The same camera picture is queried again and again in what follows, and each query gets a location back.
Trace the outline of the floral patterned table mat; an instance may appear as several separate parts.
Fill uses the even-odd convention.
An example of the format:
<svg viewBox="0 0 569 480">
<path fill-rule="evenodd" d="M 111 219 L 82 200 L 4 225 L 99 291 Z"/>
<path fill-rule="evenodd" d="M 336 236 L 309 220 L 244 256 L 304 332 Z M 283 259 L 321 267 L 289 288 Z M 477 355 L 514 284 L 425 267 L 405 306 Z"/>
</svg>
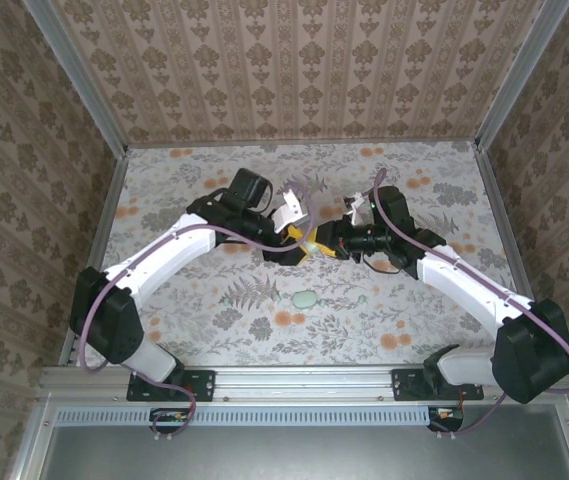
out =
<svg viewBox="0 0 569 480">
<path fill-rule="evenodd" d="M 385 170 L 417 225 L 493 280 L 514 284 L 470 143 L 156 148 L 132 149 L 127 157 L 105 266 L 139 251 L 241 168 L 273 183 L 265 196 L 272 205 L 286 184 L 303 185 L 322 222 L 340 218 L 343 198 L 370 188 Z M 292 296 L 306 290 L 329 305 L 297 309 Z M 158 288 L 140 318 L 148 338 L 197 366 L 419 363 L 450 344 L 492 342 L 461 306 L 397 272 L 382 254 L 364 264 L 316 254 L 282 267 L 238 244 L 189 263 Z"/>
</svg>

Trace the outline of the grey sheet metal panel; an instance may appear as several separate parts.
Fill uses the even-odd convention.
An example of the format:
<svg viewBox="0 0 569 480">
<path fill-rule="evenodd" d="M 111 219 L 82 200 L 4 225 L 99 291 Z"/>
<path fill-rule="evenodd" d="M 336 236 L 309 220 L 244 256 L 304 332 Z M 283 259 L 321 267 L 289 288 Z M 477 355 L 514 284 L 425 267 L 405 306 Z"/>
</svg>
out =
<svg viewBox="0 0 569 480">
<path fill-rule="evenodd" d="M 569 480 L 569 402 L 469 405 L 483 424 L 464 434 L 376 425 L 362 408 L 348 426 L 243 425 L 213 408 L 214 426 L 158 439 L 109 424 L 100 408 L 35 411 L 10 480 Z"/>
</svg>

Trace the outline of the aluminium back frame rail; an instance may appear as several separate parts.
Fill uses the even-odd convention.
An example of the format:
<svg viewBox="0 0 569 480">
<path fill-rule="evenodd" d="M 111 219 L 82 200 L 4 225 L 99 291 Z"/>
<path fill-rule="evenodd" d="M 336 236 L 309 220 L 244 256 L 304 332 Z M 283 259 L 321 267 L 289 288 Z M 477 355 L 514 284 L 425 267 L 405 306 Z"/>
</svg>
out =
<svg viewBox="0 0 569 480">
<path fill-rule="evenodd" d="M 190 141 L 165 143 L 130 143 L 127 149 L 159 149 L 159 148 L 208 148 L 208 147 L 248 147 L 248 146 L 288 146 L 288 145 L 323 145 L 323 144 L 355 144 L 355 145 L 390 145 L 399 143 L 452 143 L 465 142 L 476 145 L 474 138 L 358 138 L 358 139 L 279 139 L 279 140 L 230 140 L 230 141 Z"/>
</svg>

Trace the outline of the aluminium side frame rail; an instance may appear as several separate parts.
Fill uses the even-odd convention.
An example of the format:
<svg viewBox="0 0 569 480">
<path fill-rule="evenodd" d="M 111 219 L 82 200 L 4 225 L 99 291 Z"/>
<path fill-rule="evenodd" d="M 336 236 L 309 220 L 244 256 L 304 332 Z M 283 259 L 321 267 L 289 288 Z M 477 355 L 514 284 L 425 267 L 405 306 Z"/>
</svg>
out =
<svg viewBox="0 0 569 480">
<path fill-rule="evenodd" d="M 531 288 L 488 154 L 483 150 L 480 150 L 475 144 L 473 144 L 472 147 L 480 176 L 483 180 L 485 191 L 493 211 L 493 216 L 505 251 L 505 256 L 512 273 L 516 291 L 519 294 L 533 298 L 535 294 Z"/>
<path fill-rule="evenodd" d="M 121 158 L 118 158 L 115 162 L 113 176 L 109 184 L 86 266 L 94 267 L 96 269 L 100 269 L 102 266 L 119 198 L 123 189 L 127 168 L 128 157 L 127 152 L 125 152 L 124 155 Z M 75 351 L 75 340 L 76 334 L 71 328 L 68 328 L 58 360 L 59 366 L 66 367 L 73 364 L 72 356 Z"/>
</svg>

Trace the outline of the aluminium front frame rail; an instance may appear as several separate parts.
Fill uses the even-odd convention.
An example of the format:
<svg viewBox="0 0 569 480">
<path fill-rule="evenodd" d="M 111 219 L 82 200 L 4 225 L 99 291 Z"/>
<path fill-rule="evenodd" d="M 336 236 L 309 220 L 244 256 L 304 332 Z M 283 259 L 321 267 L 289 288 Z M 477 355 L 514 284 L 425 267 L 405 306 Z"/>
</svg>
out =
<svg viewBox="0 0 569 480">
<path fill-rule="evenodd" d="M 392 403 L 391 371 L 409 365 L 210 367 L 216 373 L 213 403 L 267 405 Z M 43 372 L 38 396 L 83 404 L 124 402 L 132 373 L 107 367 L 89 374 L 77 367 Z"/>
</svg>

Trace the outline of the aluminium frame corner post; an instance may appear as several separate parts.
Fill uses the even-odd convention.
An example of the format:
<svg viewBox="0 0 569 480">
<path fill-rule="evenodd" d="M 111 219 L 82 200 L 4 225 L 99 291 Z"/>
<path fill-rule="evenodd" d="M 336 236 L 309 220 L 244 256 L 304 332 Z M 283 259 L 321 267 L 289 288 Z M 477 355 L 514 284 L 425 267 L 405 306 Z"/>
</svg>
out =
<svg viewBox="0 0 569 480">
<path fill-rule="evenodd" d="M 495 139 L 568 9 L 569 0 L 544 0 L 475 135 L 480 152 Z"/>
<path fill-rule="evenodd" d="M 99 91 L 51 0 L 24 0 L 60 66 L 64 69 L 104 141 L 117 161 L 126 156 L 128 142 Z"/>
</svg>

